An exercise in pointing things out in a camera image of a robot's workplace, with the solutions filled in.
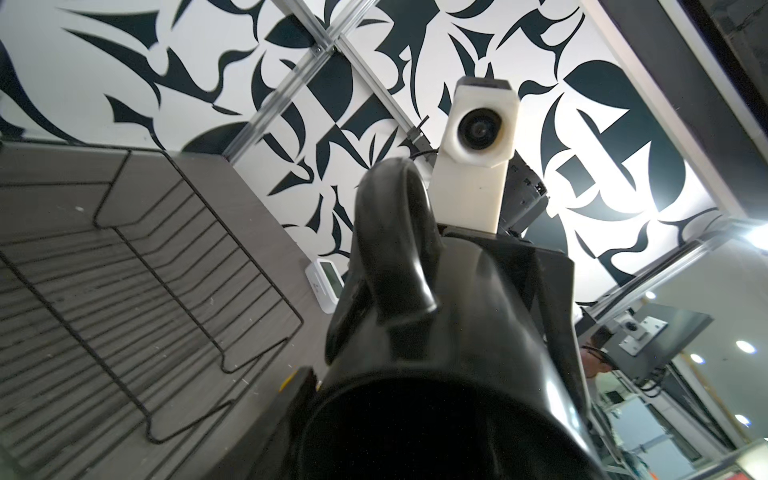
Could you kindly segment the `black mug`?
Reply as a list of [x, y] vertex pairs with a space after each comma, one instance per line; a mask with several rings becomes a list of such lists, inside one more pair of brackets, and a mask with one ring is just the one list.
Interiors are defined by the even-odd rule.
[[601, 479], [571, 321], [573, 262], [440, 231], [414, 163], [356, 195], [350, 269], [296, 479]]

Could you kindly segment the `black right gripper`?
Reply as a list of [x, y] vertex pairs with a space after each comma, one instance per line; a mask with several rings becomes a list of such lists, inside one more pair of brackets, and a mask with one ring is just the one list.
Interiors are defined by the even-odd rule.
[[546, 210], [547, 189], [522, 158], [512, 158], [507, 176], [498, 221], [498, 234], [520, 237]]

